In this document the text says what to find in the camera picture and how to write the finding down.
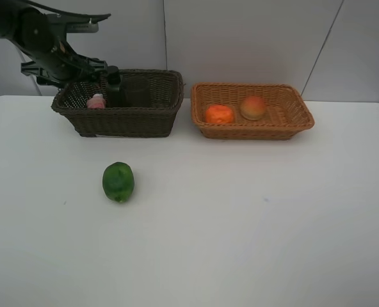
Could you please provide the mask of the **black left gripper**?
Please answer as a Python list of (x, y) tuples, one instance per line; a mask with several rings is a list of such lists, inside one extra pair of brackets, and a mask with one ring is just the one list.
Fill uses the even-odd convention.
[(80, 81), (94, 83), (107, 70), (104, 60), (78, 54), (70, 46), (65, 32), (66, 17), (91, 18), (99, 25), (108, 15), (26, 12), (20, 18), (18, 47), (31, 59), (21, 65), (21, 72), (35, 76), (39, 85), (63, 88)]

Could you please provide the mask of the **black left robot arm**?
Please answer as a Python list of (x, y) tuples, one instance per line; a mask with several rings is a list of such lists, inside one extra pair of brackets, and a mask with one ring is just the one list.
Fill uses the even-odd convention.
[(0, 38), (30, 58), (20, 71), (37, 84), (64, 88), (75, 82), (97, 82), (108, 65), (78, 54), (67, 42), (69, 33), (96, 33), (109, 14), (66, 12), (33, 1), (0, 1)]

